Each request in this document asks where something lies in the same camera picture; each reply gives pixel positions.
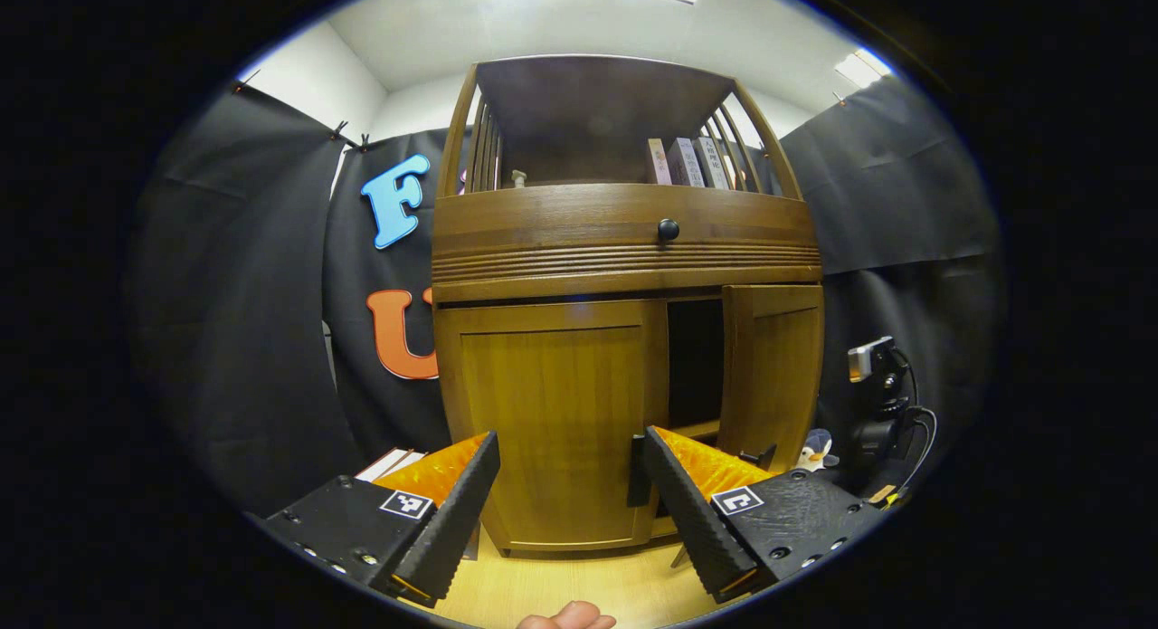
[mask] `hand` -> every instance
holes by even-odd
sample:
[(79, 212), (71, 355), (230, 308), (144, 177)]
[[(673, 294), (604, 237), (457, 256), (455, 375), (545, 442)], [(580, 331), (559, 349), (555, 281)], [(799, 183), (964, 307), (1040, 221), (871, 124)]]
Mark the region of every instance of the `hand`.
[(528, 615), (515, 629), (611, 629), (615, 619), (600, 615), (599, 607), (584, 601), (574, 601), (551, 617)]

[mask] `cabinet door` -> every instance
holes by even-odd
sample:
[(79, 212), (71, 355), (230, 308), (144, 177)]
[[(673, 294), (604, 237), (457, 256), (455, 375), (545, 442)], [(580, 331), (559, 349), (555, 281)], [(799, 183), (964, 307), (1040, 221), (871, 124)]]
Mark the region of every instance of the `cabinet door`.
[(453, 438), (498, 432), (497, 547), (648, 540), (658, 497), (629, 507), (628, 483), (631, 436), (667, 417), (662, 300), (440, 308), (434, 337)]
[(812, 427), (824, 351), (819, 285), (724, 287), (724, 401), (717, 447), (758, 455), (769, 471), (797, 463)]

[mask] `black cable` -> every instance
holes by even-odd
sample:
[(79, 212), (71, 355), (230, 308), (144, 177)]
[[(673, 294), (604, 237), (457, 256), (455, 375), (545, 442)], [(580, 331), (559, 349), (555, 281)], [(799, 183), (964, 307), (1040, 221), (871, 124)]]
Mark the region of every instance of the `black cable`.
[(925, 458), (929, 456), (929, 453), (933, 448), (933, 441), (937, 439), (937, 415), (935, 415), (929, 408), (919, 408), (917, 405), (914, 405), (914, 408), (917, 410), (917, 414), (925, 411), (925, 414), (928, 414), (933, 420), (933, 426), (929, 427), (929, 424), (919, 417), (914, 417), (913, 419), (913, 423), (925, 429), (925, 449), (921, 452), (921, 459), (917, 460), (917, 466), (913, 467), (909, 476), (904, 478), (904, 482), (900, 487), (897, 487), (896, 491), (901, 496), (904, 495), (906, 487), (908, 487), (909, 482), (913, 481), (913, 476), (917, 474), (918, 469), (921, 469), (921, 465), (925, 463)]
[(900, 356), (902, 358), (902, 360), (904, 360), (904, 365), (908, 366), (908, 368), (909, 368), (909, 380), (913, 381), (913, 405), (914, 407), (919, 407), (921, 405), (921, 393), (917, 389), (917, 373), (916, 373), (916, 370), (913, 368), (913, 363), (909, 360), (909, 357), (906, 356), (906, 353), (903, 351), (901, 351), (901, 349), (897, 349), (897, 348), (894, 346), (893, 348), (893, 352), (897, 353), (897, 356)]

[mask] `black knob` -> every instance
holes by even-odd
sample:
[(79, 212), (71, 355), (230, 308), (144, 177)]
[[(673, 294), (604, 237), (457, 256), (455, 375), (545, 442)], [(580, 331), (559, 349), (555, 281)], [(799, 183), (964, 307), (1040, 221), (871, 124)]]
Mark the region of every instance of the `black knob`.
[(680, 237), (680, 225), (675, 224), (675, 220), (660, 220), (659, 237), (662, 242), (668, 242), (675, 240), (675, 237)]

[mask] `small figurine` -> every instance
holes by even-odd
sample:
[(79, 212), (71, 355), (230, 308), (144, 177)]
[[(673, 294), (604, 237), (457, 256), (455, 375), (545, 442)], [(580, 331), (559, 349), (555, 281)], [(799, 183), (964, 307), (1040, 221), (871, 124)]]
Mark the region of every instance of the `small figurine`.
[(800, 459), (797, 460), (796, 468), (815, 473), (819, 469), (830, 468), (841, 463), (841, 459), (836, 455), (828, 455), (831, 448), (831, 432), (820, 427), (809, 430), (807, 438), (804, 440), (804, 448), (800, 449)]

